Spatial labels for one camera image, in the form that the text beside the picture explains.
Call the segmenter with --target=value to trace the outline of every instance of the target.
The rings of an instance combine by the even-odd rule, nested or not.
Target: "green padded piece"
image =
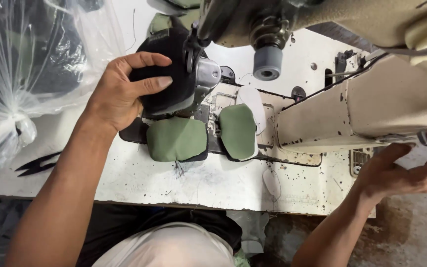
[[[247,159],[255,152],[256,124],[246,104],[227,106],[219,115],[222,142],[228,154],[236,159]]]
[[[184,161],[207,149],[205,124],[172,117],[153,123],[146,132],[149,155],[154,161]]]

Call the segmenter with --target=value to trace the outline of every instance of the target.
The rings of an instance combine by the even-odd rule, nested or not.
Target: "machine screw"
[[[359,174],[361,167],[360,166],[355,166],[353,167],[353,174]]]

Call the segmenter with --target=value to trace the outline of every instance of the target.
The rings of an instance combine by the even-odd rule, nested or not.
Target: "clear plastic bag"
[[[86,102],[124,51],[110,1],[0,0],[0,167],[37,136],[30,118]]]

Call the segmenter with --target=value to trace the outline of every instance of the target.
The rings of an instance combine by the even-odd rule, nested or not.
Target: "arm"
[[[144,52],[108,64],[56,167],[19,222],[6,266],[75,266],[116,133],[142,110],[140,95],[172,82],[170,77],[129,82],[127,75],[133,68],[169,64],[169,58]]]
[[[392,144],[368,161],[347,197],[306,239],[291,266],[347,266],[368,215],[382,198],[427,193],[427,162],[410,170],[394,164],[410,150],[409,145]]]

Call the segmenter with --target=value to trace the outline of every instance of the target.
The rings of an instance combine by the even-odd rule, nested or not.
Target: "hand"
[[[138,97],[155,94],[172,83],[169,76],[153,77],[130,82],[133,69],[146,66],[169,66],[172,61],[161,54],[138,52],[116,58],[108,63],[95,91],[88,100],[85,114],[107,125],[110,130],[121,131],[128,127],[142,111]]]
[[[427,193],[427,162],[409,170],[394,163],[411,149],[408,144],[389,145],[360,169],[354,186],[378,202],[392,195]]]

